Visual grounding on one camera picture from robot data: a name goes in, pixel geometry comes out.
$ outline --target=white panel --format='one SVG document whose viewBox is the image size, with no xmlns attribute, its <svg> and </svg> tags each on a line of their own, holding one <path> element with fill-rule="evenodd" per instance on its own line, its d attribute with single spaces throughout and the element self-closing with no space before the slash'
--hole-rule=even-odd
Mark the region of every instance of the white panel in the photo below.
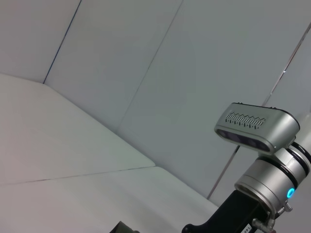
<svg viewBox="0 0 311 233">
<path fill-rule="evenodd" d="M 0 184 L 154 166 L 51 88 L 0 75 Z"/>
<path fill-rule="evenodd" d="M 176 233 L 217 209 L 158 167 L 6 186 L 0 205 L 2 233 Z"/>
<path fill-rule="evenodd" d="M 311 107 L 311 34 L 309 33 L 296 53 L 286 73 L 278 83 L 275 91 L 269 99 L 267 106 L 284 109 L 296 116 L 299 113 L 308 112 Z M 218 206 L 233 191 L 234 183 L 253 163 L 257 154 L 248 149 L 240 149 L 224 174 L 210 201 Z M 305 195 L 305 211 L 311 209 L 309 194 Z"/>
<path fill-rule="evenodd" d="M 80 0 L 1 0 L 0 72 L 43 82 Z"/>
<path fill-rule="evenodd" d="M 118 134 L 207 196 L 235 146 L 213 131 L 233 101 L 262 104 L 311 2 L 185 1 Z"/>
<path fill-rule="evenodd" d="M 46 84 L 114 131 L 181 0 L 87 0 Z"/>
</svg>

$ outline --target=blue led light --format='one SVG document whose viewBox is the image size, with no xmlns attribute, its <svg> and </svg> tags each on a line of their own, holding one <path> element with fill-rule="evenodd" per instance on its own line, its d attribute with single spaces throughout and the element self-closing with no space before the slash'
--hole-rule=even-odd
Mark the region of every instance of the blue led light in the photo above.
<svg viewBox="0 0 311 233">
<path fill-rule="evenodd" d="M 293 196 L 295 192 L 295 189 L 294 188 L 291 188 L 290 190 L 288 190 L 287 192 L 287 198 L 291 198 Z"/>
</svg>

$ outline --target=white wall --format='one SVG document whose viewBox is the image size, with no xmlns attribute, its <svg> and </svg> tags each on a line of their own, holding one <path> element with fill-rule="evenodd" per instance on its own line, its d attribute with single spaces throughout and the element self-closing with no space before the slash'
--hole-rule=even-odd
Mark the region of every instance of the white wall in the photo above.
<svg viewBox="0 0 311 233">
<path fill-rule="evenodd" d="M 1 0 L 0 73 L 43 82 L 80 0 Z"/>
<path fill-rule="evenodd" d="M 311 2 L 185 0 L 118 134 L 207 196 L 235 146 L 213 127 L 262 104 L 311 20 Z"/>
<path fill-rule="evenodd" d="M 311 33 L 299 48 L 283 78 L 277 85 L 268 106 L 284 109 L 294 116 L 310 111 L 311 107 Z M 256 153 L 239 150 L 223 179 L 211 197 L 211 201 L 220 205 L 233 191 L 233 184 L 254 162 Z M 292 233 L 297 229 L 310 228 L 310 192 L 311 177 L 306 178 L 299 186 L 290 202 L 293 211 L 284 213 L 276 221 L 276 231 Z"/>
<path fill-rule="evenodd" d="M 115 131 L 181 0 L 86 0 L 46 84 Z"/>
</svg>

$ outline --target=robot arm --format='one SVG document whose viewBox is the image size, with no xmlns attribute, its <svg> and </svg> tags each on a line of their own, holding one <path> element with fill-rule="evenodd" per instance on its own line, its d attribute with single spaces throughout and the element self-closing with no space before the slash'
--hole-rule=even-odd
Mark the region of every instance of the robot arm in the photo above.
<svg viewBox="0 0 311 233">
<path fill-rule="evenodd" d="M 311 116 L 297 121 L 280 109 L 233 103 L 215 132 L 259 156 L 214 215 L 182 233 L 275 233 L 275 220 L 292 210 L 288 199 L 310 172 Z"/>
</svg>

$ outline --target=camera vent slot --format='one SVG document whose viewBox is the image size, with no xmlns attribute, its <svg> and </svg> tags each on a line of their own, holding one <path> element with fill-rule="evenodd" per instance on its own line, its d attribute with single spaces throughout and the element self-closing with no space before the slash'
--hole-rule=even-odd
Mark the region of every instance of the camera vent slot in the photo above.
<svg viewBox="0 0 311 233">
<path fill-rule="evenodd" d="M 240 113 L 230 113 L 226 116 L 225 122 L 228 124 L 235 124 L 241 127 L 248 127 L 257 130 L 265 122 L 265 118 L 259 116 L 251 116 Z"/>
</svg>

